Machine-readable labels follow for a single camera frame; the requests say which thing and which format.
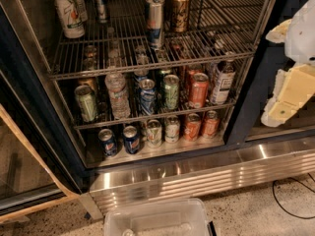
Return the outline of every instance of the concrete floor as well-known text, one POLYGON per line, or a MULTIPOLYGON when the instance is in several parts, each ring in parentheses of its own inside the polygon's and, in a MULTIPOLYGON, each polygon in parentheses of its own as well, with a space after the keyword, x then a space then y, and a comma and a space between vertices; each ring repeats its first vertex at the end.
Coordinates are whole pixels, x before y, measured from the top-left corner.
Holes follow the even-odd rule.
MULTIPOLYGON (((315 182, 307 174, 296 179, 315 190, 315 182)), ((214 222, 221 236, 315 235, 315 220, 285 213, 273 197, 272 186, 273 183, 260 184, 200 199, 206 206, 208 219, 214 222)), ((310 190, 291 179, 279 181, 275 190, 280 203, 289 212, 315 216, 315 194, 310 190)), ((29 218, 30 222, 0 226, 0 236, 104 235, 103 221, 86 218, 86 211, 78 201, 33 213, 29 218)))

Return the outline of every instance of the black cable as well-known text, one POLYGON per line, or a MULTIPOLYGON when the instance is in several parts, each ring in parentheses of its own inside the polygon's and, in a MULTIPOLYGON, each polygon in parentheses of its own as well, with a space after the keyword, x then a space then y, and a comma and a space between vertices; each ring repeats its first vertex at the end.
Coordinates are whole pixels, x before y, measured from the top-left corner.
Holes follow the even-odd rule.
MULTIPOLYGON (((313 180, 313 182, 315 183, 315 179, 314 179, 310 174, 308 174, 308 175, 309 175, 309 177, 313 180)), ((305 184, 301 183, 300 181, 296 180, 295 178, 290 177, 290 178, 288 178, 288 179, 294 180, 295 182, 301 184, 302 186, 304 186, 305 188, 307 188, 308 190, 310 190, 312 193, 315 193, 314 190, 312 190, 311 188, 309 188, 309 187, 306 186, 305 184)), ((276 186, 276 183, 277 183, 278 181, 279 181, 279 180, 276 180, 276 181, 273 182, 273 195, 274 195, 274 198, 275 198, 277 204, 279 205, 279 207, 280 207, 282 210, 284 210, 287 214, 289 214, 289 215, 291 215, 291 216, 294 216, 294 217, 297 217, 297 218, 301 218, 301 219, 313 219, 313 218, 315 218, 315 216, 298 216, 298 215, 295 215, 295 214, 293 214, 293 213, 287 211, 287 210, 280 204, 280 202, 279 202, 279 200, 278 200, 278 198, 276 197, 276 194, 275 194, 275 186, 276 186)))

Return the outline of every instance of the plastic container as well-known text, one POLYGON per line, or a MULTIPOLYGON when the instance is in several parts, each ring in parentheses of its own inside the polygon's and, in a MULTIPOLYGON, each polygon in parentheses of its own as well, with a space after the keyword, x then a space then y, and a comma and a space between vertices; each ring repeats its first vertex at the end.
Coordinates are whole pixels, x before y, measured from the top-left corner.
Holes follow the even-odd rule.
POLYGON ((127 206, 110 211, 104 236, 209 236, 204 204, 199 199, 127 206))

